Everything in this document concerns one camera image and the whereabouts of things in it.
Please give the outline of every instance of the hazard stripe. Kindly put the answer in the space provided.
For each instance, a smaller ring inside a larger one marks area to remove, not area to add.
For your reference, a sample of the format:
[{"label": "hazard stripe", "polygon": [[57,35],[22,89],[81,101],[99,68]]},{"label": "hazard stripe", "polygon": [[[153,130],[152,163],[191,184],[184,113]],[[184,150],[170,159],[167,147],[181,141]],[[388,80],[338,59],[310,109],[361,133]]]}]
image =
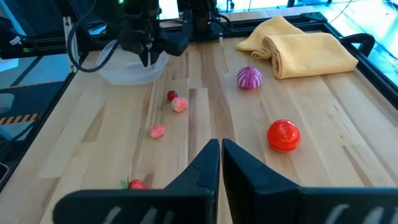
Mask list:
[{"label": "hazard stripe", "polygon": [[0,125],[2,124],[16,124],[25,121],[34,121],[39,117],[38,113],[27,114],[27,115],[19,115],[19,116],[11,116],[7,118],[0,118]]},{"label": "hazard stripe", "polygon": [[12,122],[13,119],[14,119],[13,116],[12,116],[12,117],[9,117],[9,118],[7,119],[7,121],[6,121],[6,123],[4,123],[4,124],[11,124],[11,122]]},{"label": "hazard stripe", "polygon": [[30,117],[30,119],[29,119],[29,121],[33,121],[33,120],[35,120],[36,119],[36,117],[37,117],[37,113],[36,114],[33,114],[31,117]]},{"label": "hazard stripe", "polygon": [[19,115],[19,116],[17,116],[16,118],[15,118],[15,120],[14,120],[14,123],[18,123],[19,122],[19,120],[22,118],[22,116],[21,115]]},{"label": "hazard stripe", "polygon": [[30,116],[29,114],[25,115],[25,116],[24,116],[24,119],[22,119],[22,122],[27,121],[27,119],[29,118],[29,116]]}]

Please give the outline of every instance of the folded cloth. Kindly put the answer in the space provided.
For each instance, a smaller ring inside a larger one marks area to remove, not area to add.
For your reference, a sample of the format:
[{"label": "folded cloth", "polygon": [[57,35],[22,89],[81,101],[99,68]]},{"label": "folded cloth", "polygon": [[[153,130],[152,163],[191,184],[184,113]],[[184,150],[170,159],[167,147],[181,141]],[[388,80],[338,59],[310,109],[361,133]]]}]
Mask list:
[{"label": "folded cloth", "polygon": [[304,32],[287,22],[281,15],[260,23],[250,36],[238,43],[238,50],[252,51],[251,56],[257,59],[269,59],[271,53],[262,46],[262,39],[268,35],[303,34]]},{"label": "folded cloth", "polygon": [[358,60],[331,34],[291,34],[264,37],[276,78],[350,72]]},{"label": "folded cloth", "polygon": [[350,72],[358,63],[332,35],[306,34],[282,16],[262,22],[236,48],[253,58],[272,58],[276,78]]}]

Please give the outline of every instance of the clear plastic bowl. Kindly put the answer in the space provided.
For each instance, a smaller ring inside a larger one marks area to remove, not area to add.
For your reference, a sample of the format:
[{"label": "clear plastic bowl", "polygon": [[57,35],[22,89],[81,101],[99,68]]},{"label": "clear plastic bowl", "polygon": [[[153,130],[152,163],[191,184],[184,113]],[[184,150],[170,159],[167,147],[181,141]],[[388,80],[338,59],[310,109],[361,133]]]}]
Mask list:
[{"label": "clear plastic bowl", "polygon": [[[111,41],[99,54],[98,66],[108,55],[116,40]],[[111,59],[98,72],[113,85],[142,85],[159,79],[163,74],[169,56],[162,52],[157,62],[144,67],[138,55],[122,50],[120,46],[114,51]]]}]

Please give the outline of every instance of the red tomato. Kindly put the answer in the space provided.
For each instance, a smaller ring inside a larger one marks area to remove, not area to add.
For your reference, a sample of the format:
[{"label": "red tomato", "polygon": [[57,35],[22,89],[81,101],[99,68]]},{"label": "red tomato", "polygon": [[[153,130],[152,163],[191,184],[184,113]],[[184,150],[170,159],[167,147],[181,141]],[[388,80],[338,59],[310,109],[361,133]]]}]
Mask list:
[{"label": "red tomato", "polygon": [[269,145],[275,150],[289,152],[300,144],[301,134],[291,121],[281,119],[269,127],[267,138]]}]

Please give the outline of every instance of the toy strawberry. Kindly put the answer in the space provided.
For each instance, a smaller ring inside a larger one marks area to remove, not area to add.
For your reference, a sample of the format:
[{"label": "toy strawberry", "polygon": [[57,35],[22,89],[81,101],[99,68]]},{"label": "toy strawberry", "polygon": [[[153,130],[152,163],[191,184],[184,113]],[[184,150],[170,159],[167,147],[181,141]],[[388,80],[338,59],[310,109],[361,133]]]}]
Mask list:
[{"label": "toy strawberry", "polygon": [[138,179],[129,181],[129,178],[127,178],[127,181],[122,180],[120,181],[122,188],[123,189],[136,189],[136,190],[142,190],[142,189],[148,189],[147,186]]}]

